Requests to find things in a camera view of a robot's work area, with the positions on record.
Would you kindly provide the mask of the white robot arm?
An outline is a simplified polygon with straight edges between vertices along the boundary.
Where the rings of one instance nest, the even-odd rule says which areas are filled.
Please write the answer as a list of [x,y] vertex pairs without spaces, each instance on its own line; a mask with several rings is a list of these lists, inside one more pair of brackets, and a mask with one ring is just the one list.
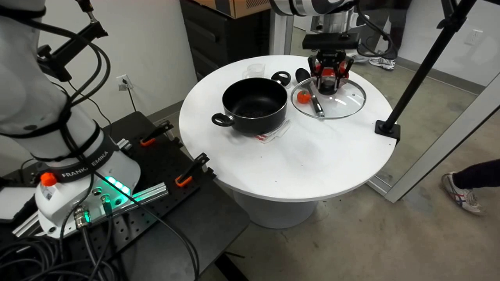
[[65,64],[106,31],[97,19],[78,31],[45,25],[45,0],[0,0],[0,134],[45,164],[34,191],[39,223],[53,239],[79,220],[125,200],[140,178],[139,164],[106,136],[79,103],[51,81],[67,81]]

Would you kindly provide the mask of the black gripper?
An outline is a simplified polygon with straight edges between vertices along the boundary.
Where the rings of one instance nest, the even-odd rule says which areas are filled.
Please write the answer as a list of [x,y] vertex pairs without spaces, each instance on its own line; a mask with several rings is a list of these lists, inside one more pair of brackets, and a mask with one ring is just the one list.
[[308,56],[308,66],[317,89],[322,89],[322,67],[337,69],[337,89],[342,89],[348,81],[350,69],[353,66],[353,59],[347,58],[345,52],[356,50],[358,41],[359,36],[351,31],[304,36],[301,47],[315,50],[315,55]]

